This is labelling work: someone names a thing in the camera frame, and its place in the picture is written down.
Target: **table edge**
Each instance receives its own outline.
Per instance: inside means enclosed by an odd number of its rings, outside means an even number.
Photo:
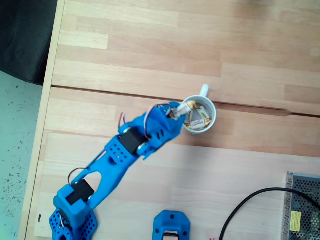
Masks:
[[[26,182],[23,206],[21,211],[20,226],[18,231],[18,240],[25,240],[27,234],[27,227],[29,222],[30,208],[33,199],[33,192],[36,181],[36,174],[38,169],[39,155],[41,149],[41,143],[45,128],[47,107],[49,102],[52,77],[55,68],[56,54],[60,36],[61,23],[65,8],[66,0],[58,0],[54,18],[54,25],[51,36],[51,44],[49,50],[48,61],[46,65],[46,72],[44,77],[44,84],[42,89],[42,96],[40,102],[40,108],[38,113],[38,119],[35,129],[32,155],[30,159],[28,177]]]

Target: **blue robotic arm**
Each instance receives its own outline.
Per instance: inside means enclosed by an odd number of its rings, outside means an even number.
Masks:
[[[176,138],[185,122],[168,113],[180,104],[159,105],[131,122],[122,125],[104,150],[53,199],[56,211],[49,223],[53,240],[91,239],[98,226],[93,210],[119,185],[128,168],[140,157],[144,160],[165,143]],[[94,172],[101,174],[96,192],[84,179]]]

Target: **hole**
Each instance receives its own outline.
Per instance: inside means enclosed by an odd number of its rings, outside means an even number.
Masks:
[[[111,164],[111,165],[116,165],[117,163],[115,162],[115,160],[113,160],[113,158],[112,157],[109,157],[109,163]]]

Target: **metal mesh box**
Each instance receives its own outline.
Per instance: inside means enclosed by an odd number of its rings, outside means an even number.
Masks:
[[[286,187],[320,202],[320,176],[288,172]],[[291,213],[300,212],[300,231],[291,231]],[[320,211],[303,197],[285,193],[282,240],[320,240]]]

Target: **gap between planks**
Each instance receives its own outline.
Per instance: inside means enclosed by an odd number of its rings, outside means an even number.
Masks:
[[[146,96],[146,95],[113,92],[113,91],[103,91],[103,90],[92,90],[92,89],[68,87],[68,86],[52,85],[51,87],[57,88],[57,89],[68,89],[68,90],[77,90],[77,91],[84,91],[84,92],[112,94],[112,95],[127,96],[127,97],[134,97],[134,98],[154,99],[154,100],[159,100],[159,101],[176,101],[176,102],[183,102],[184,101],[184,99],[172,99],[172,98],[166,98],[166,97],[152,97],[152,96]],[[214,103],[215,107],[218,110],[227,110],[227,111],[235,111],[235,112],[242,112],[242,113],[261,114],[261,115],[272,115],[272,116],[279,116],[279,117],[301,116],[301,117],[307,117],[307,118],[320,119],[320,115],[291,112],[288,109],[253,106],[253,105],[241,105],[241,104],[219,102],[219,101],[212,101],[212,102]]]

